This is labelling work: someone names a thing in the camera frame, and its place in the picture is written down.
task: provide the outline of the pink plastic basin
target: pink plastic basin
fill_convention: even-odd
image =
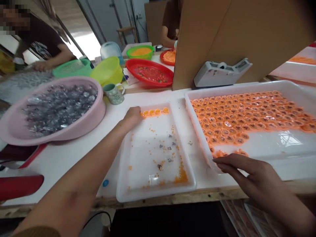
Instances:
[[[34,133],[27,128],[26,115],[22,108],[28,104],[28,98],[33,94],[47,93],[50,85],[91,85],[98,90],[98,96],[91,108],[77,121],[56,133],[42,138],[34,138]],[[13,104],[0,120],[0,138],[12,145],[31,146],[50,141],[64,141],[81,137],[93,130],[105,115],[103,90],[100,84],[90,77],[66,77],[44,84],[28,96]]]

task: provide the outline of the yellow plastic bowl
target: yellow plastic bowl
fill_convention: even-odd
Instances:
[[[109,57],[100,62],[91,72],[90,77],[97,80],[102,87],[118,84],[123,80],[123,71],[118,57]]]

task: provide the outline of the ceramic mug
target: ceramic mug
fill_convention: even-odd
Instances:
[[[118,86],[123,87],[123,91],[120,92]],[[118,105],[124,101],[123,94],[125,93],[125,88],[122,84],[107,84],[103,87],[105,95],[109,98],[111,104]]]

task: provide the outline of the green basket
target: green basket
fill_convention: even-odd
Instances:
[[[92,68],[88,59],[76,59],[66,62],[53,70],[53,75],[57,78],[71,76],[90,76]]]
[[[151,52],[148,53],[148,54],[144,54],[144,55],[141,55],[141,56],[132,56],[131,54],[133,52],[135,52],[135,50],[139,49],[139,48],[149,48],[151,49]],[[136,58],[136,59],[146,59],[146,60],[151,60],[152,58],[152,55],[153,55],[153,52],[154,52],[154,47],[153,46],[150,46],[150,45],[140,45],[140,46],[136,46],[136,47],[133,47],[133,48],[130,48],[126,54],[128,55],[129,58]]]

